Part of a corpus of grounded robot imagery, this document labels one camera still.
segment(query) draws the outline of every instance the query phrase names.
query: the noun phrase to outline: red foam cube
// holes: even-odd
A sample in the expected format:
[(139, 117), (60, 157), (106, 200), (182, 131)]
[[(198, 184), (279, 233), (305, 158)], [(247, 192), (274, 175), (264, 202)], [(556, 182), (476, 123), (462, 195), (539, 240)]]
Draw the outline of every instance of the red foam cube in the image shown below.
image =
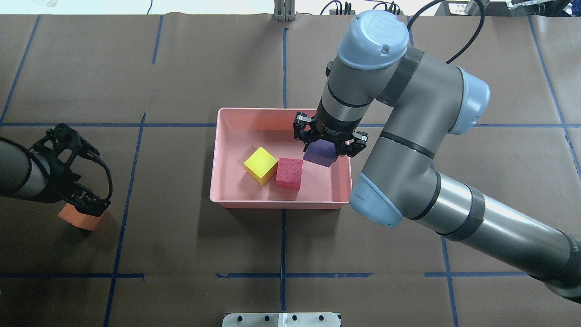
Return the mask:
[(303, 161), (300, 159), (279, 158), (277, 186), (300, 189), (300, 178), (303, 174)]

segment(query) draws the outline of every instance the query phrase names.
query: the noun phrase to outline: electrical cable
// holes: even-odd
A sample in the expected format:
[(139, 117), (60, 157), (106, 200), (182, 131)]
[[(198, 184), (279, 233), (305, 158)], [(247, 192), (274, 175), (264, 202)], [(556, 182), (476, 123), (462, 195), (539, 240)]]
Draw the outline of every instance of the electrical cable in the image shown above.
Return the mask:
[(390, 12), (394, 15), (399, 15), (399, 13), (401, 12), (401, 8), (395, 2), (374, 1), (374, 0), (368, 0), (368, 1), (378, 2), (378, 4), (376, 4), (372, 9), (375, 9), (381, 5), (384, 5), (385, 6), (384, 11)]
[[(67, 202), (68, 204), (71, 204), (75, 207), (80, 207), (80, 208), (84, 208), (84, 209), (93, 209), (96, 207), (96, 205), (84, 205), (84, 204), (79, 204), (79, 203), (75, 203), (73, 202), (71, 199), (67, 198), (66, 196), (64, 196), (59, 189), (57, 189), (56, 185), (54, 184), (51, 174), (46, 170), (46, 168), (44, 167), (44, 165), (42, 164), (42, 162), (36, 157), (36, 155), (34, 155), (33, 153), (30, 152), (29, 149), (25, 148), (24, 146), (9, 140), (8, 138), (4, 138), (2, 136), (0, 136), (0, 141), (2, 142), (6, 142), (16, 148), (18, 148), (20, 151), (24, 152), (24, 154), (31, 159), (32, 161), (34, 161), (34, 163), (38, 166), (38, 169), (41, 171), (42, 175), (44, 178), (46, 178), (48, 180), (48, 182), (51, 184), (52, 188), (55, 190), (56, 194), (65, 202)], [(109, 167), (107, 167), (107, 165), (99, 158), (96, 157), (95, 158), (95, 162), (104, 168), (105, 173), (107, 174), (107, 182), (109, 183), (109, 194), (107, 195), (107, 197), (104, 199), (104, 202), (109, 201), (111, 199), (111, 196), (113, 195), (113, 179), (111, 178), (111, 171), (109, 171)]]
[(388, 4), (387, 4), (386, 2), (380, 2), (380, 3), (376, 4), (376, 5), (375, 5), (375, 6), (372, 8), (372, 10), (373, 10), (373, 9), (375, 9), (375, 8), (377, 8), (377, 7), (379, 7), (379, 6), (381, 6), (381, 5), (385, 5), (385, 9), (384, 9), (383, 11), (388, 11)]
[[(434, 0), (430, 3), (428, 3), (427, 5), (423, 6), (420, 10), (418, 10), (417, 13), (415, 13), (415, 15), (410, 19), (409, 23), (407, 23), (407, 30), (411, 30), (411, 26), (412, 24), (414, 24), (415, 20), (418, 19), (418, 17), (426, 10), (428, 10), (429, 8), (433, 7), (434, 5), (439, 4), (440, 2), (443, 2), (444, 0)], [(482, 30), (482, 26), (484, 26), (484, 18), (486, 17), (485, 13), (484, 13), (484, 4), (482, 3), (482, 0), (474, 0), (476, 2), (476, 4), (478, 5), (478, 8), (480, 9), (480, 22), (478, 23), (478, 27), (476, 28), (476, 31), (474, 32), (474, 34), (472, 35), (472, 37), (470, 38), (470, 40), (468, 40), (468, 42), (466, 43), (466, 45), (464, 47), (462, 47), (462, 49), (460, 49), (460, 51), (458, 51), (454, 56), (452, 56), (452, 58), (450, 58), (446, 63), (451, 63), (452, 61), (454, 61), (456, 58), (458, 58), (461, 54), (464, 53), (464, 51), (466, 51), (466, 49), (468, 49), (468, 47), (470, 47), (470, 45), (472, 45), (472, 43), (474, 42), (474, 40), (476, 39), (476, 37), (478, 36), (478, 34), (480, 33), (480, 31)]]
[(335, 6), (337, 6), (337, 3), (339, 4), (339, 8), (337, 8), (337, 11), (335, 11), (335, 14), (338, 15), (339, 12), (343, 12), (343, 4), (341, 3), (341, 1), (339, 0), (332, 0), (331, 2), (329, 2), (325, 7), (323, 7), (323, 10), (321, 10), (321, 13), (319, 15), (322, 15), (325, 12), (325, 9), (330, 6), (332, 3), (335, 3)]

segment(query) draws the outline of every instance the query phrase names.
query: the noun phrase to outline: foam cube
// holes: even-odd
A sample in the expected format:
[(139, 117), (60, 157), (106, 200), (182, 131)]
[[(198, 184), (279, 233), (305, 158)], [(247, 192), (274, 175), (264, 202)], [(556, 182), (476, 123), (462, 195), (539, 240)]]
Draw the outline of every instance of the foam cube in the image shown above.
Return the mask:
[(303, 160), (310, 161), (317, 165), (330, 167), (332, 163), (337, 160), (337, 151), (335, 150), (335, 145), (329, 141), (318, 140), (311, 144), (307, 148), (307, 152), (304, 153)]
[(277, 186), (300, 189), (303, 161), (300, 159), (278, 158)]
[(266, 184), (274, 176), (277, 172), (277, 164), (278, 161), (263, 147), (259, 147), (244, 162), (247, 173), (254, 177), (261, 185)]
[(105, 215), (107, 215), (107, 211), (105, 211), (100, 217), (82, 214), (78, 212), (74, 206), (68, 203), (59, 213), (59, 217), (62, 219), (68, 221), (78, 228), (86, 230), (95, 230), (101, 221), (101, 218), (103, 218)]

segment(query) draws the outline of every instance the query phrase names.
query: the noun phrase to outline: orange foam block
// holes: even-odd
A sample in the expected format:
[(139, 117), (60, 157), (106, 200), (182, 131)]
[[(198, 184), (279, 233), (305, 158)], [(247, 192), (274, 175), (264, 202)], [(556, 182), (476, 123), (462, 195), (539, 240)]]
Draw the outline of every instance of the orange foam block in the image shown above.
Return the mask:
[(300, 189), (303, 161), (300, 159), (278, 158), (277, 186)]
[(107, 211), (105, 211), (100, 217), (82, 214), (78, 212), (73, 205), (67, 203), (67, 205), (65, 205), (64, 208), (60, 211), (59, 217), (78, 228), (95, 230), (101, 221), (101, 218), (103, 218), (106, 214)]

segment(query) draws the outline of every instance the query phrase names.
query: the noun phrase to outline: light blue joint cap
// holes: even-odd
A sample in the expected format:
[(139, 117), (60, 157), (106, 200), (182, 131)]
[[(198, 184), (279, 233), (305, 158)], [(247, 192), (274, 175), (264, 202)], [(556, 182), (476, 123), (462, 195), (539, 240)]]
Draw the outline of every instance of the light blue joint cap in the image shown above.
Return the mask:
[(393, 228), (403, 219), (396, 206), (363, 173), (359, 173), (349, 202), (355, 211), (380, 225)]
[(462, 106), (456, 124), (448, 133), (460, 135), (471, 129), (478, 118), (484, 114), (490, 99), (490, 88), (483, 80), (468, 74), (460, 67), (456, 68), (460, 69), (464, 84)]
[(350, 67), (379, 69), (398, 61), (406, 53), (409, 40), (406, 25), (394, 14), (368, 10), (353, 18), (337, 55)]

